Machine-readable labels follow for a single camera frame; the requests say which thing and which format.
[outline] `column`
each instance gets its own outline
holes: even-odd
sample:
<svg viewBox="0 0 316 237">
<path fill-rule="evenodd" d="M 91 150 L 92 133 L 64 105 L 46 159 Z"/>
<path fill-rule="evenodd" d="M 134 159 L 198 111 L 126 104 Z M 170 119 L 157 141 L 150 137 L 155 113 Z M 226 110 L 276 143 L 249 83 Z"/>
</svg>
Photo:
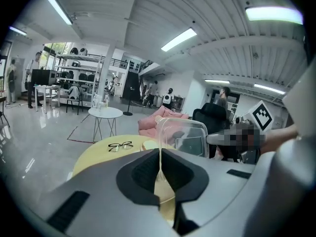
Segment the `column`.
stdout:
<svg viewBox="0 0 316 237">
<path fill-rule="evenodd" d="M 115 45 L 110 44 L 108 52 L 105 56 L 105 59 L 104 59 L 103 65 L 102 65 L 102 72 L 100 75 L 100 82 L 99 82 L 99 87 L 98 87 L 98 95 L 101 95 L 102 99 L 104 98 L 105 81 L 107 80 L 110 62 L 111 62 L 114 50 L 115 50 Z"/>
</svg>

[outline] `pink sofa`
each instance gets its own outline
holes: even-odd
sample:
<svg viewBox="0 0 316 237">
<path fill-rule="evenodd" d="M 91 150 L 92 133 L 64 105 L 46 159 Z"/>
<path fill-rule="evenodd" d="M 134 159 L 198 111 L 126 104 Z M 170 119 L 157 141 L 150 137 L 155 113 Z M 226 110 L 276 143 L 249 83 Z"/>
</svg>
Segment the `pink sofa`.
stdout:
<svg viewBox="0 0 316 237">
<path fill-rule="evenodd" d="M 188 114 L 176 113 L 165 106 L 161 106 L 157 111 L 147 118 L 138 121 L 138 133 L 139 135 L 148 136 L 151 138 L 156 137 L 156 121 L 155 116 L 162 116 L 163 118 L 178 118 L 178 119 L 188 119 Z"/>
</svg>

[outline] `white round table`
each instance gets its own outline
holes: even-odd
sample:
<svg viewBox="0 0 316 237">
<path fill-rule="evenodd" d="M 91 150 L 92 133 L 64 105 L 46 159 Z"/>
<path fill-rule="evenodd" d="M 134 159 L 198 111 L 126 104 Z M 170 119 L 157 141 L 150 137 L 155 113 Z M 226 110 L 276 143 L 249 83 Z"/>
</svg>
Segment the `white round table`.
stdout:
<svg viewBox="0 0 316 237">
<path fill-rule="evenodd" d="M 101 123 L 102 119 L 107 119 L 108 120 L 110 129 L 111 129 L 110 137 L 112 136 L 112 134 L 113 134 L 113 136 L 116 136 L 116 134 L 117 134 L 116 118 L 119 118 L 119 117 L 121 117 L 123 115 L 123 112 L 121 110 L 116 109 L 116 108 L 112 108 L 112 107 L 103 107 L 100 110 L 98 110 L 97 108 L 90 108 L 88 112 L 89 112 L 90 115 L 95 117 L 94 130 L 93 130 L 93 142 L 95 142 L 94 139 L 95 139 L 95 136 L 96 136 L 96 134 L 98 132 L 98 129 L 99 129 L 100 136 L 101 136 L 101 139 L 102 139 L 102 134 L 101 134 L 101 129 L 100 129 L 100 123 Z M 112 126 L 110 124 L 109 119 L 113 119 Z"/>
</svg>

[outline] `ceiling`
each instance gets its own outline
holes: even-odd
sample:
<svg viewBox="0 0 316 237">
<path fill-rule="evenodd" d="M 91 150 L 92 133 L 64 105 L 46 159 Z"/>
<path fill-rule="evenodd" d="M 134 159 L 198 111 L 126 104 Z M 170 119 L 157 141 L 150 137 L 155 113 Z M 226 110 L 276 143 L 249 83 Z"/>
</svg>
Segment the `ceiling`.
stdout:
<svg viewBox="0 0 316 237">
<path fill-rule="evenodd" d="M 68 26 L 47 0 L 32 0 L 16 22 L 34 43 L 81 41 L 115 44 L 160 64 L 149 75 L 196 70 L 203 79 L 231 82 L 232 91 L 280 104 L 307 67 L 304 28 L 278 21 L 249 21 L 245 8 L 293 7 L 286 0 L 59 0 Z M 168 52 L 161 47 L 192 27 L 197 36 Z"/>
</svg>

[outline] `man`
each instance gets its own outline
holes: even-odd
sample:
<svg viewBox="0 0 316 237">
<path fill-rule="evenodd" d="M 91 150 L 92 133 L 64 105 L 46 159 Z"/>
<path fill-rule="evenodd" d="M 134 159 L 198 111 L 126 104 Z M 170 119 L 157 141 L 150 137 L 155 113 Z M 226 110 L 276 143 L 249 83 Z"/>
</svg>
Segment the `man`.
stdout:
<svg viewBox="0 0 316 237">
<path fill-rule="evenodd" d="M 31 60 L 28 66 L 26 67 L 25 89 L 27 89 L 28 91 L 28 106 L 30 109 L 33 108 L 32 92 L 34 93 L 34 97 L 35 97 L 35 88 L 34 88 L 34 83 L 32 82 L 32 70 L 39 69 L 40 56 L 41 56 L 41 52 L 37 52 L 35 55 L 35 60 Z M 42 104 L 39 101 L 39 97 L 38 97 L 38 106 L 42 106 Z"/>
<path fill-rule="evenodd" d="M 163 96 L 162 105 L 171 110 L 171 103 L 174 100 L 174 95 L 172 94 L 173 88 L 168 90 L 168 93 Z"/>
<path fill-rule="evenodd" d="M 12 102 L 15 103 L 15 60 L 13 59 L 11 61 L 11 65 L 8 67 L 8 69 L 5 72 L 5 85 L 6 85 L 6 92 L 7 92 L 7 99 L 6 99 L 6 104 L 9 105 Z"/>
<path fill-rule="evenodd" d="M 152 107 L 152 104 L 154 102 L 154 98 L 155 98 L 155 95 L 157 93 L 157 89 L 158 89 L 158 82 L 155 81 L 155 83 L 153 83 L 151 85 L 151 87 L 149 88 L 149 96 L 148 96 L 148 107 L 151 108 Z"/>
<path fill-rule="evenodd" d="M 217 100 L 217 105 L 224 107 L 227 112 L 228 104 L 227 97 L 229 96 L 231 90 L 228 87 L 224 87 L 219 91 L 219 99 Z"/>
</svg>

